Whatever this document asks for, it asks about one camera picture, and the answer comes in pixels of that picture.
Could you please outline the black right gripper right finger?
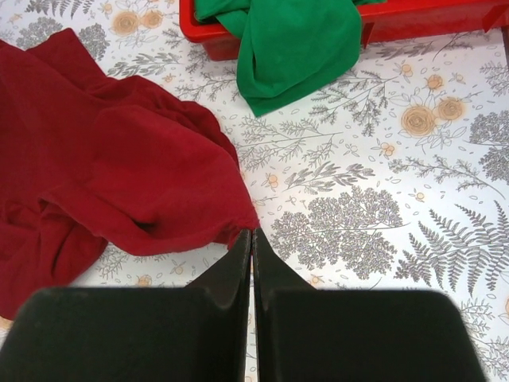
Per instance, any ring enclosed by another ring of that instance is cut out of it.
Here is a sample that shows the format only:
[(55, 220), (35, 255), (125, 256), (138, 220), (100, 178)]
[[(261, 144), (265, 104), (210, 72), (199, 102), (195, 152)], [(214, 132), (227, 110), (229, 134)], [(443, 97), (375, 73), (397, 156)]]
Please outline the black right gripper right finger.
[(431, 290), (318, 290), (252, 239), (261, 381), (482, 381), (460, 312)]

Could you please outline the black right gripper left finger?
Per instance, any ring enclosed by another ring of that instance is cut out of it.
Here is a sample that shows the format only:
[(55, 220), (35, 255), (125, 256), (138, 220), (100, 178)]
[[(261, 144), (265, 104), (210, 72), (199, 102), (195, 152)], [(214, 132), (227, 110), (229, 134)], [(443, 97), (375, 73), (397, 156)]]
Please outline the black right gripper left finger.
[(54, 287), (19, 310), (4, 381), (241, 381), (251, 232), (183, 287)]

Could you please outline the dark red t-shirt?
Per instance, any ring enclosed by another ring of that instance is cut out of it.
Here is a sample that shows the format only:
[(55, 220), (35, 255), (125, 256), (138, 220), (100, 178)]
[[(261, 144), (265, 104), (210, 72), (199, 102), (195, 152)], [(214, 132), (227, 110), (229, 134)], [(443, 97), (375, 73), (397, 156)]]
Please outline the dark red t-shirt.
[(1, 45), (1, 315), (114, 244), (132, 255), (232, 244), (258, 217), (216, 117), (106, 76), (70, 29)]

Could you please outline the green t-shirt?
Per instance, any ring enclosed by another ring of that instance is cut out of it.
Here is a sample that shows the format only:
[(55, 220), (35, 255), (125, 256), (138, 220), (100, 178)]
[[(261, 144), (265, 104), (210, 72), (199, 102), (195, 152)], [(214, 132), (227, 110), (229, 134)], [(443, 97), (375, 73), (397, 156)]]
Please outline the green t-shirt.
[(216, 19), (240, 40), (236, 83), (257, 117), (330, 84), (361, 50), (359, 1), (197, 1), (199, 21)]

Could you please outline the red plastic bin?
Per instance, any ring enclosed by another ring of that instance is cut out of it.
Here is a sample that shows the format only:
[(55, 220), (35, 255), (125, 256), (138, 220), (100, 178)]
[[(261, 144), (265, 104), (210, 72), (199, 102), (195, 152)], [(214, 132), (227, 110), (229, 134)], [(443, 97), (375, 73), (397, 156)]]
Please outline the red plastic bin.
[[(179, 1), (179, 24), (188, 41), (203, 46), (211, 60), (234, 60), (240, 40), (217, 22), (195, 19), (193, 1)], [(363, 45), (451, 33), (485, 32), (508, 25), (508, 0), (387, 1), (359, 7)]]

